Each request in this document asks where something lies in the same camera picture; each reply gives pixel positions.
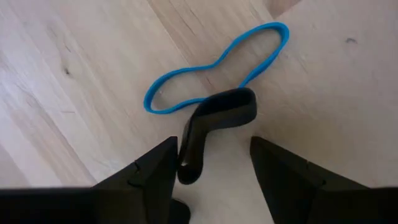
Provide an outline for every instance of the rubber band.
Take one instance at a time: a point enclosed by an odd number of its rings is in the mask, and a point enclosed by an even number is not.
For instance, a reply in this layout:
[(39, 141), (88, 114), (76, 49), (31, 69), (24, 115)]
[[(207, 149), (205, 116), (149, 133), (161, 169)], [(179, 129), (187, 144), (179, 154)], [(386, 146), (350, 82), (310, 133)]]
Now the rubber band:
[(263, 24), (261, 26), (257, 26), (249, 31), (246, 31), (244, 34), (240, 35), (236, 39), (232, 41), (232, 43), (229, 45), (229, 47), (223, 52), (223, 54), (217, 59), (214, 63), (209, 64), (209, 65), (200, 65), (200, 66), (194, 66), (194, 67), (188, 67), (188, 68), (180, 68), (178, 70), (171, 71), (169, 73), (166, 73), (165, 75), (162, 75), (160, 78), (158, 78), (148, 89), (145, 97), (144, 97), (144, 108), (146, 111), (154, 114), (170, 114), (173, 113), (177, 110), (180, 110), (186, 106), (195, 104), (195, 103), (200, 103), (206, 98), (194, 98), (194, 99), (189, 99), (186, 101), (183, 101), (181, 103), (178, 103), (170, 108), (164, 109), (164, 110), (153, 110), (151, 105), (152, 105), (152, 100), (154, 99), (154, 96), (157, 92), (157, 90), (169, 79), (172, 77), (186, 73), (186, 72), (195, 72), (195, 71), (203, 71), (203, 70), (208, 70), (211, 68), (216, 67), (219, 65), (224, 58), (228, 55), (228, 53), (233, 50), (237, 45), (239, 45), (242, 41), (247, 39), (249, 36), (255, 34), (256, 32), (266, 30), (266, 29), (273, 29), (278, 32), (280, 35), (280, 45), (276, 50), (261, 64), (259, 64), (253, 71), (251, 71), (247, 77), (243, 80), (243, 82), (238, 86), (238, 88), (245, 87), (251, 80), (255, 79), (258, 75), (260, 75), (263, 71), (265, 71), (271, 63), (276, 59), (278, 56), (279, 52), (283, 49), (287, 41), (289, 40), (289, 28), (281, 23), (281, 22), (270, 22), (267, 24)]

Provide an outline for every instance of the wood grain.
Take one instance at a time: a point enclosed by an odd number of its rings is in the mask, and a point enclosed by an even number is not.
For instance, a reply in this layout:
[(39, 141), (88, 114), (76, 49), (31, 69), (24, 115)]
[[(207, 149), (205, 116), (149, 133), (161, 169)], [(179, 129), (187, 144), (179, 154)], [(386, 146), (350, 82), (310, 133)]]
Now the wood grain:
[(276, 18), (300, 1), (301, 0), (266, 0), (266, 5), (272, 17)]
[[(93, 185), (181, 137), (194, 106), (146, 113), (161, 74), (211, 63), (273, 19), (291, 38), (249, 84), (256, 121), (215, 131), (192, 223), (272, 223), (249, 158), (260, 135), (370, 187), (398, 185), (395, 0), (0, 0), (0, 186)], [(166, 83), (154, 107), (234, 88), (279, 43), (263, 32), (220, 67)]]

